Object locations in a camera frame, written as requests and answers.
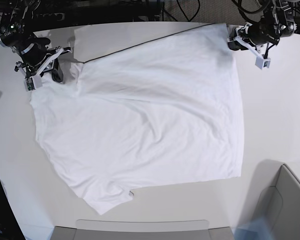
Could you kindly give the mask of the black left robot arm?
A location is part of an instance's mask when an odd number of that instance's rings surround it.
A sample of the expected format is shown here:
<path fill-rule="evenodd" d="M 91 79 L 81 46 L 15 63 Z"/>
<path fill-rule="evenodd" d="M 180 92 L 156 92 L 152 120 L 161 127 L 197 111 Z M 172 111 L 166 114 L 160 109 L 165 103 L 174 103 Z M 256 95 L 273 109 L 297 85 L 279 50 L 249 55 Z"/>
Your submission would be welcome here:
<path fill-rule="evenodd" d="M 283 37 L 294 34 L 297 25 L 287 0 L 260 0 L 260 8 L 247 10 L 241 0 L 234 0 L 244 26 L 234 28 L 229 34 L 228 47 L 233 51 L 258 51 L 263 45 L 278 45 Z"/>

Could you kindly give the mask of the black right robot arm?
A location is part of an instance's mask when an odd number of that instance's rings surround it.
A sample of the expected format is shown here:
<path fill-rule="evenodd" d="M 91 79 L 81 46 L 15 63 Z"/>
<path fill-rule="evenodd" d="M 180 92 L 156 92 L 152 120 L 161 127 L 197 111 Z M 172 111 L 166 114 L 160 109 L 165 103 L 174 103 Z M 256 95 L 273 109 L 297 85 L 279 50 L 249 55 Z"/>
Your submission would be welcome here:
<path fill-rule="evenodd" d="M 37 88 L 35 81 L 40 81 L 45 73 L 50 73 L 54 82 L 62 83 L 64 75 L 58 57 L 72 50 L 61 46 L 50 48 L 49 38 L 35 35 L 30 23 L 40 3 L 39 0 L 16 1 L 10 21 L 0 35 L 0 44 L 11 48 L 21 58 L 14 70 L 22 72 L 26 88 L 30 91 Z"/>

